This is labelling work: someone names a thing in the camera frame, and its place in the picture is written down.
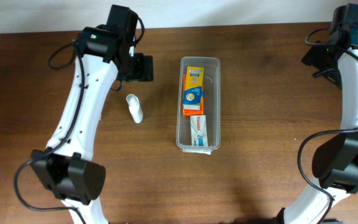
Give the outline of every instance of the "clear plastic tray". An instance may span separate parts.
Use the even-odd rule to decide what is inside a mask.
[[[183,115],[183,77],[187,66],[204,68],[204,115],[208,146],[191,145],[190,117]],[[177,145],[183,152],[209,154],[221,145],[221,62],[217,58],[184,57],[181,60],[179,82]]]

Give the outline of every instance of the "wooden table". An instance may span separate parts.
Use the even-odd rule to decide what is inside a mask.
[[[152,83],[125,83],[104,104],[94,161],[107,169],[101,194],[112,223],[229,223],[274,217],[306,182],[296,166],[305,137],[338,128],[341,91],[315,80],[300,60],[308,32],[327,23],[148,29],[137,51],[154,58]],[[68,212],[33,212],[16,199],[12,177],[32,149],[44,149],[62,114],[73,66],[54,71],[49,55],[78,32],[0,35],[0,223],[71,223]],[[175,144],[180,60],[221,61],[221,147],[212,156]],[[140,98],[144,120],[134,124],[125,101]],[[311,141],[303,164],[311,176]],[[24,197],[59,206],[31,169],[20,176]],[[329,217],[358,223],[358,194]]]

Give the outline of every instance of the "white bottle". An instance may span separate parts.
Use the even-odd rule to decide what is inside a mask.
[[[129,94],[127,95],[127,102],[135,123],[139,124],[143,119],[143,111],[140,107],[139,99],[135,95]]]

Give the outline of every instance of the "white background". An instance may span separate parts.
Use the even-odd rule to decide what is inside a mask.
[[[105,24],[112,4],[146,28],[331,21],[345,0],[0,0],[0,33],[82,30]]]

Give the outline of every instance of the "brown tabletop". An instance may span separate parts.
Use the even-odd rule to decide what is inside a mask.
[[[154,58],[154,82],[125,83],[110,92],[94,143],[93,161],[106,167],[101,193],[112,223],[229,223],[274,217],[306,182],[296,166],[305,137],[338,128],[341,90],[313,79],[300,60],[308,32],[327,23],[148,29],[136,51]],[[33,212],[13,191],[12,177],[33,149],[54,132],[73,79],[73,66],[47,60],[78,32],[0,35],[0,223],[71,223],[68,212]],[[221,147],[211,156],[183,153],[175,143],[180,60],[221,61]],[[140,99],[135,124],[125,97]],[[303,165],[311,177],[312,140]],[[60,206],[30,168],[19,187],[29,203]],[[328,217],[358,223],[358,194]]]

